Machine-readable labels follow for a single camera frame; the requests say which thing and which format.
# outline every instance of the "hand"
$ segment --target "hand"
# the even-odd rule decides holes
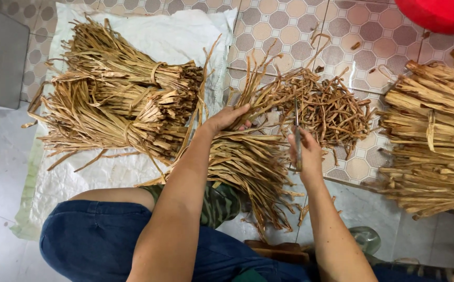
[[[321,184],[324,185],[323,165],[321,159],[322,149],[309,132],[301,129],[300,127],[299,130],[302,143],[302,172],[300,172],[300,179],[307,190],[314,189]],[[290,158],[292,165],[295,167],[295,161],[297,158],[295,135],[288,135],[288,142],[290,143]]]
[[[231,125],[238,117],[242,116],[249,110],[249,104],[234,109],[234,107],[227,106],[219,111],[216,115],[210,117],[205,121],[203,126],[213,131],[214,135],[217,135],[221,130]],[[243,131],[251,126],[249,121],[239,128]]]

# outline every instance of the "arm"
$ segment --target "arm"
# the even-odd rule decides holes
[[[321,147],[312,135],[302,135],[300,179],[309,198],[309,215],[323,281],[377,281],[363,252],[349,233],[331,200],[323,179]],[[290,154],[295,159],[295,137],[288,136]]]
[[[192,280],[211,141],[248,109],[226,107],[195,132],[136,242],[128,282]]]

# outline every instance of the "floor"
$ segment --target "floor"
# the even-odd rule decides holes
[[[245,79],[246,55],[255,48],[259,58],[276,40],[275,52],[285,54],[278,59],[280,71],[306,65],[324,37],[314,42],[316,33],[332,35],[331,45],[318,55],[312,68],[324,66],[324,77],[342,72],[348,86],[366,93],[382,93],[387,78],[379,71],[370,70],[386,65],[386,73],[397,75],[405,71],[409,59],[421,63],[439,60],[451,65],[449,51],[454,48],[454,37],[431,34],[423,38],[424,29],[404,18],[395,4],[388,0],[72,0],[86,3],[94,9],[115,14],[173,14],[177,10],[200,9],[215,13],[239,8],[234,34],[235,45],[229,54],[229,75],[225,86],[242,88]],[[26,73],[23,79],[22,102],[17,111],[0,111],[0,281],[67,281],[42,260],[38,244],[17,239],[9,230],[19,209],[21,192],[27,174],[27,159],[34,136],[33,127],[21,129],[30,122],[26,115],[28,100],[33,97],[44,79],[43,62],[55,31],[54,3],[49,0],[0,0],[0,11],[30,27],[30,44]],[[351,50],[360,42],[361,48]],[[421,263],[454,267],[454,215],[443,213],[431,218],[413,221],[410,215],[398,209],[393,202],[380,195],[327,181],[330,193],[337,197],[336,207],[348,227],[371,226],[382,238],[377,256],[384,260],[414,257]],[[300,191],[303,187],[294,187]],[[304,203],[305,197],[296,199]],[[253,230],[240,228],[239,218],[220,227],[238,239],[244,239]],[[293,232],[269,231],[271,243],[299,242],[310,244],[312,229],[308,218],[297,228],[298,215],[290,215]]]

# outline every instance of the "scissors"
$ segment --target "scissors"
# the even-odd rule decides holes
[[[295,95],[295,151],[297,153],[297,161],[296,161],[296,171],[301,172],[302,171],[302,143],[300,142],[300,139],[302,138],[300,136],[300,129],[299,129],[299,121],[298,121],[298,101],[297,101],[297,96]]]

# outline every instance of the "red container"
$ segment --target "red container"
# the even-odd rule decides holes
[[[432,32],[454,34],[454,0],[395,0],[412,22]]]

